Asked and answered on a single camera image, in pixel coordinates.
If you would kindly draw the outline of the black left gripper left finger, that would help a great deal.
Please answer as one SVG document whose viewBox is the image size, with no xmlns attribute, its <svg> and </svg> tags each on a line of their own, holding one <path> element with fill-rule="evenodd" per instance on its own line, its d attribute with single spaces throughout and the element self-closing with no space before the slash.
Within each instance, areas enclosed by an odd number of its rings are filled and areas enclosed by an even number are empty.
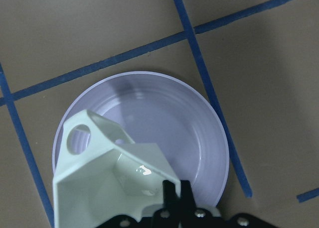
<svg viewBox="0 0 319 228">
<path fill-rule="evenodd" d="M 175 190 L 175 184 L 169 180 L 162 182 L 163 186 L 163 208 L 170 213 L 177 213 L 179 198 Z"/>
</svg>

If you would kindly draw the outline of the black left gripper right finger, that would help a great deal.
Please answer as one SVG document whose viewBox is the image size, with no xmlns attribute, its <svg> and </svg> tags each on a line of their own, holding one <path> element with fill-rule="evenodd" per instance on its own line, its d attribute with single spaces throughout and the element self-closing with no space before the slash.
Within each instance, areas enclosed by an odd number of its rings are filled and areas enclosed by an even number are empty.
<svg viewBox="0 0 319 228">
<path fill-rule="evenodd" d="M 180 207 L 184 213 L 194 213 L 197 209 L 191 183 L 188 180 L 181 180 Z"/>
</svg>

